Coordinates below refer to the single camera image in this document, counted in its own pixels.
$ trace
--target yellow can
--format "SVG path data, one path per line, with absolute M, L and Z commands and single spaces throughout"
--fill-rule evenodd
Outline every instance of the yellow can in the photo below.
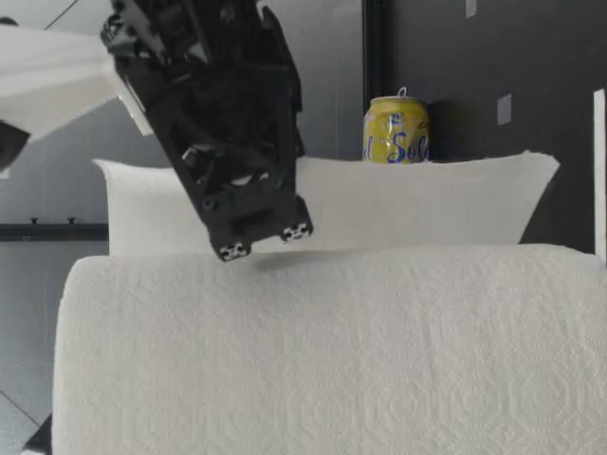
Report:
M 407 97 L 375 98 L 364 118 L 365 161 L 411 164 L 430 159 L 430 118 L 426 104 Z

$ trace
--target white paper towel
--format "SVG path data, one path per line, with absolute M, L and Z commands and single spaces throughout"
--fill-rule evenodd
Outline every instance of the white paper towel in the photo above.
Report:
M 607 272 L 551 246 L 96 258 L 55 455 L 604 455 Z
M 173 170 L 99 161 L 107 180 L 112 255 L 211 252 Z M 298 193 L 315 233 L 255 251 L 330 250 L 436 244 L 517 244 L 558 169 L 525 153 L 457 164 L 388 166 L 303 158 Z
M 0 119 L 44 137 L 120 95 L 152 133 L 99 37 L 0 26 Z

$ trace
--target can lid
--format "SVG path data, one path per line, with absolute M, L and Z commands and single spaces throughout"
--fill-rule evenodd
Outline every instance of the can lid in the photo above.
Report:
M 376 103 L 382 102 L 382 101 L 416 102 L 416 103 L 419 103 L 419 104 L 426 105 L 426 103 L 424 101 L 422 101 L 422 100 L 419 100 L 419 99 L 414 98 L 414 97 L 408 97 L 407 96 L 407 87 L 401 87 L 400 90 L 398 90 L 398 93 L 396 94 L 396 96 L 373 98 L 371 100 L 371 104 L 376 104 Z

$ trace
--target black bar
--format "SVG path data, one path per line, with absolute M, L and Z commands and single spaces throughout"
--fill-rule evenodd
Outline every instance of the black bar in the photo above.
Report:
M 364 109 L 383 93 L 385 54 L 385 0 L 362 0 L 362 33 L 364 56 Z
M 0 225 L 0 242 L 106 242 L 108 225 Z

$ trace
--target dark wall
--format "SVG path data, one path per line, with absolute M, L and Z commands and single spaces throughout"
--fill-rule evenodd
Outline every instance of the dark wall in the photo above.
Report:
M 432 111 L 437 160 L 524 150 L 560 173 L 524 241 L 594 252 L 593 93 L 607 84 L 605 0 L 390 0 L 384 90 L 407 85 Z M 498 99 L 512 94 L 512 121 Z

